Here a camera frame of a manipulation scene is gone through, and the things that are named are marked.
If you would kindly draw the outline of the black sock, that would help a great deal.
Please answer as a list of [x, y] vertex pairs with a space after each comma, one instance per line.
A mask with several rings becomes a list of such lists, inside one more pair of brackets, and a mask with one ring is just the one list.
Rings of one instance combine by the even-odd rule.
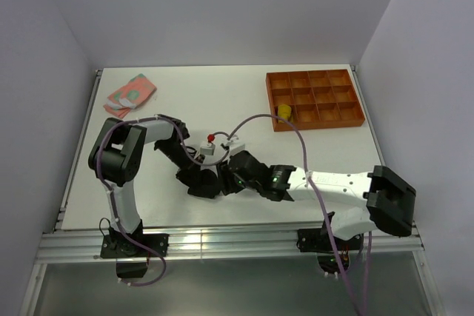
[[199, 170], [188, 187], [187, 194], [197, 198], [214, 199], [221, 192], [221, 183], [210, 169]]

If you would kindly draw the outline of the yellow sock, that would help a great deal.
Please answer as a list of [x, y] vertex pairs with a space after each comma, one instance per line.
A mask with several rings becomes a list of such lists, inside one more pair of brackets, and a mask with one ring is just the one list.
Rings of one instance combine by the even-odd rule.
[[293, 119], [292, 107], [288, 104], [280, 104], [277, 107], [277, 116], [283, 120], [291, 122]]

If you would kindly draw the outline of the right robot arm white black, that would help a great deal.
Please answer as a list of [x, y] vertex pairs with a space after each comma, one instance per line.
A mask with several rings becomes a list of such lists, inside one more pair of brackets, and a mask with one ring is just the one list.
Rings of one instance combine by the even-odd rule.
[[330, 212], [330, 225], [321, 230], [328, 249], [375, 229], [400, 238], [412, 233], [416, 190], [386, 166], [357, 174], [305, 172], [292, 165], [267, 166], [241, 151], [220, 163], [217, 173], [224, 195], [248, 189], [274, 202], [346, 206], [344, 212]]

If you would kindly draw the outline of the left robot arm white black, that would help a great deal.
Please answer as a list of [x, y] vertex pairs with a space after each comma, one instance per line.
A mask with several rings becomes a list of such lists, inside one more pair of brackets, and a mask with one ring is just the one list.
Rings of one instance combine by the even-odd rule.
[[112, 216], [111, 229], [121, 233], [118, 248], [127, 256], [143, 250], [142, 219], [136, 208], [134, 179], [138, 174], [144, 147], [153, 143], [178, 167], [176, 178], [187, 194], [215, 198], [220, 193], [217, 174], [204, 169], [202, 157], [191, 154], [184, 141], [190, 137], [186, 124], [170, 116], [159, 115], [135, 122], [108, 118], [91, 149], [88, 166], [107, 192]]

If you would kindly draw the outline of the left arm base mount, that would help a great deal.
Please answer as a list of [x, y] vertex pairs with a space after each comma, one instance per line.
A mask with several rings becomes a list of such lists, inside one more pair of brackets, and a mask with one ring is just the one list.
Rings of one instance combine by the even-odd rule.
[[[123, 235], [112, 228], [108, 218], [99, 221], [102, 234], [100, 258], [116, 261], [116, 276], [122, 283], [130, 286], [148, 286], [160, 280], [166, 272], [170, 236], [166, 233], [145, 234], [143, 223], [132, 234]], [[158, 258], [163, 269], [156, 279], [139, 281], [148, 272], [151, 258]]]

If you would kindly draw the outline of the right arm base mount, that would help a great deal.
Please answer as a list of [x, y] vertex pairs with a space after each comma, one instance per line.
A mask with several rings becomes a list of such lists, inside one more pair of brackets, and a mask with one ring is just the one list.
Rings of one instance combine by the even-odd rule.
[[[330, 244], [329, 235], [326, 228], [298, 229], [298, 240], [296, 247], [302, 253], [316, 253], [319, 267], [328, 275], [338, 275], [340, 269], [336, 261], [336, 254]], [[364, 248], [364, 236], [356, 235], [345, 241], [335, 238], [338, 255], [341, 259], [344, 270], [347, 271], [351, 266], [350, 253], [357, 251], [355, 260], [358, 261]]]

